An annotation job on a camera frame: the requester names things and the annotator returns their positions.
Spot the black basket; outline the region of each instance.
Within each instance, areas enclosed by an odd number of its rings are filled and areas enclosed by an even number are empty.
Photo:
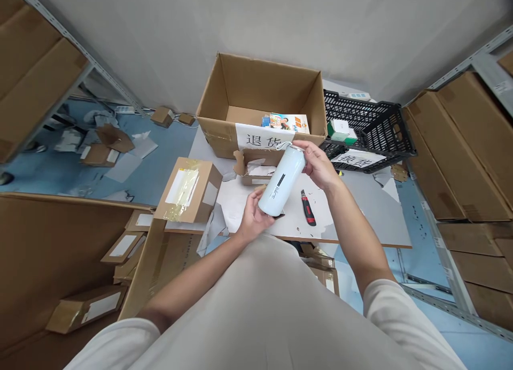
[[[326,139],[321,144],[321,149],[326,152],[330,160],[346,153],[348,149],[369,151],[386,156],[386,159],[367,167],[333,163],[335,169],[369,174],[417,155],[399,104],[364,102],[341,97],[338,93],[327,90],[324,90],[324,102],[326,119],[328,121],[331,119],[348,121],[349,126],[354,129],[358,137],[353,145]]]

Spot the blue floor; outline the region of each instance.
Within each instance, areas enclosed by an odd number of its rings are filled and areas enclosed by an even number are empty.
[[[90,110],[100,109],[93,103],[68,103],[72,115],[78,120]],[[103,177],[108,168],[81,164],[77,154],[53,151],[51,146],[59,140],[60,132],[46,132],[38,140],[49,145],[50,149],[44,153],[19,155],[7,169],[15,175],[15,180],[7,186],[0,186],[0,191],[55,195],[80,188],[83,192],[89,192],[87,197],[102,198],[119,190],[128,190],[135,196],[134,202],[157,205],[176,159],[188,156],[196,130],[178,123],[165,129],[153,124],[148,118],[135,115],[120,115],[118,120],[121,129],[129,135],[150,130],[150,138],[159,146],[142,161],[125,183]],[[413,248],[400,251],[385,248],[389,265],[400,282],[403,281],[403,272],[408,272],[447,286],[415,187],[410,180],[396,184]],[[207,252],[224,240],[222,237],[216,238]],[[340,247],[336,251],[335,259],[342,263],[347,262]],[[356,310],[362,311],[363,304],[358,295],[352,297],[349,303]],[[415,300],[415,303],[442,332],[469,370],[513,369],[513,345],[426,303],[419,300]]]

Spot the white bottle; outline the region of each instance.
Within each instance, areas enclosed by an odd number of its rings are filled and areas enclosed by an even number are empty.
[[[283,154],[276,171],[269,180],[267,188],[258,202],[258,207],[266,214],[276,217],[282,213],[283,206],[289,199],[290,192],[299,174],[305,168],[305,152],[303,148],[291,145]]]

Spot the red utility knife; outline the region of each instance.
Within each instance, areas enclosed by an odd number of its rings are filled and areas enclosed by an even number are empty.
[[[303,210],[305,210],[306,221],[311,226],[316,226],[314,213],[312,212],[312,207],[310,207],[310,202],[305,195],[305,190],[301,190],[301,201],[303,202]]]

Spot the hand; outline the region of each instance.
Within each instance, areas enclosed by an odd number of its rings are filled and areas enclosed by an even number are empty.
[[[263,195],[263,191],[255,191],[248,195],[242,222],[235,235],[239,235],[244,241],[254,241],[264,230],[274,224],[274,218],[262,212],[257,203]]]
[[[317,145],[305,140],[294,140],[292,144],[305,150],[306,167],[303,173],[310,176],[320,189],[326,191],[342,183],[330,159]]]

